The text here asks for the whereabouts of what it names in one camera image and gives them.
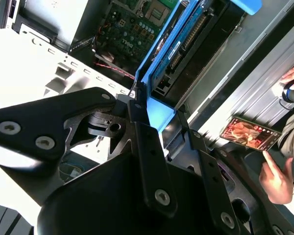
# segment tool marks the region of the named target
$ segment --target silver metal panel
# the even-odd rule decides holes
[[[193,114],[189,121],[205,102],[209,102],[222,84],[240,68],[244,59],[280,22],[293,3],[294,0],[263,0],[263,7],[259,12],[254,16],[246,16],[223,45],[216,59],[207,66],[206,71],[199,75],[199,82],[190,90],[189,97],[185,96],[181,100],[180,103],[186,100]]]
[[[266,56],[235,92],[220,106],[211,118],[200,128],[209,143],[220,146],[227,141],[219,138],[223,127],[233,115],[266,126],[274,125],[288,110],[281,107],[273,86],[281,76],[294,66],[294,27]]]
[[[88,0],[27,0],[26,11],[58,30],[58,39],[70,45]]]

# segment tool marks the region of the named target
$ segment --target circuit board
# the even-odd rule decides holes
[[[162,2],[173,1],[177,2],[123,0],[123,4],[129,8],[138,9],[136,12],[113,2],[104,24],[96,35],[98,47],[113,54],[114,57],[120,55],[128,61],[140,64],[172,11],[172,8]]]

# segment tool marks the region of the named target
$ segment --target black plastic mount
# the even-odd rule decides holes
[[[65,184],[43,205],[40,234],[53,234],[55,228],[59,235],[76,230],[90,234],[97,227],[103,233],[180,234],[185,226],[183,230],[196,234],[249,234],[232,208],[218,154],[217,158],[208,154],[201,136],[189,129],[179,112],[183,141],[171,163],[166,162],[158,132],[149,125],[146,86],[138,82],[136,89],[137,98],[127,97],[127,102],[101,88],[90,88],[0,109],[0,149],[17,153],[5,155],[6,161],[0,158],[0,165],[19,172],[51,175],[68,149],[97,135],[111,138],[109,161]],[[27,165],[24,159],[35,163]],[[249,188],[257,191],[253,185]],[[283,230],[294,231],[268,199],[258,202],[270,210],[269,220],[259,222],[260,234],[273,234],[264,225],[275,221]],[[78,219],[68,217],[67,209],[79,214]]]

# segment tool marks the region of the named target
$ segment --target blue component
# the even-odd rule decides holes
[[[261,0],[231,0],[250,15],[254,15],[262,7]]]
[[[240,8],[242,8],[247,13],[253,15],[255,14],[262,6],[261,0],[231,0]],[[178,48],[185,41],[185,38],[188,36],[194,22],[202,14],[202,9],[205,8],[207,0],[190,0],[190,3],[184,10],[183,14],[176,23],[174,29],[169,34],[162,48],[160,49],[158,55],[154,58],[151,65],[148,67],[147,72],[145,73],[142,82],[147,85],[147,112],[150,121],[150,125],[158,130],[159,133],[168,125],[171,119],[175,115],[175,109],[161,102],[160,100],[151,96],[152,84],[154,79],[161,76],[164,72],[164,69],[170,62],[170,59],[178,51]],[[140,67],[136,71],[136,79],[138,79],[141,69],[146,63],[149,63],[151,60],[151,54],[155,51],[157,46],[162,40],[164,33],[166,32],[170,22],[172,21],[175,13],[177,12],[180,2],[176,5],[172,11],[168,21],[163,27],[162,31],[159,33],[158,38],[155,40],[150,51],[146,55],[145,59],[141,63]]]
[[[187,21],[187,19],[191,16],[192,11],[198,6],[198,3],[200,0],[192,0],[185,11],[183,12],[182,16],[180,17],[179,21],[176,23],[174,29],[168,36],[166,42],[162,46],[161,50],[159,51],[158,55],[152,62],[152,64],[149,66],[147,72],[145,73],[142,82],[146,83],[147,85],[147,112],[149,117],[150,125],[158,130],[159,133],[163,131],[163,129],[168,125],[168,123],[171,121],[171,119],[175,115],[175,109],[164,104],[160,100],[151,97],[151,88],[152,88],[152,75],[154,74],[155,70],[159,67],[159,65],[162,63],[162,59],[165,57],[167,52],[170,50],[172,43],[175,41],[177,35],[179,32],[181,32],[183,25]],[[176,13],[179,3],[176,5],[174,10],[171,13],[171,16],[169,17],[167,23],[163,27],[162,31],[159,33],[158,38],[155,40],[154,44],[152,45],[149,53],[143,60],[142,64],[136,71],[136,79],[139,76],[139,72],[144,66],[144,64],[149,59],[151,53],[154,51],[154,49],[158,46],[164,32],[167,30],[168,25],[170,24],[174,14]]]
[[[188,19],[186,25],[183,27],[181,32],[178,34],[178,36],[174,40],[174,44],[171,46],[170,50],[166,53],[164,58],[161,61],[161,64],[157,68],[156,72],[152,76],[152,86],[153,83],[156,82],[159,78],[162,77],[163,72],[165,71],[166,67],[170,63],[170,60],[173,58],[175,53],[178,51],[178,49],[182,46],[183,42],[186,40],[186,38],[189,36],[190,32],[192,31],[194,24],[198,21],[202,14],[203,5],[198,5],[194,13],[191,15],[191,17]]]

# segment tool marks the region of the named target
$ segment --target black metal bracket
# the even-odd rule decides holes
[[[241,230],[229,200],[217,160],[208,154],[201,135],[190,130],[184,114],[177,113],[183,141],[172,163],[193,170],[203,180],[209,211],[214,226],[224,234],[245,234]]]
[[[35,162],[3,166],[50,175],[67,150],[97,136],[110,137],[110,158],[128,153],[136,159],[144,210],[173,217],[177,200],[158,132],[149,126],[143,83],[136,94],[137,100],[126,104],[90,88],[0,109],[0,147]]]

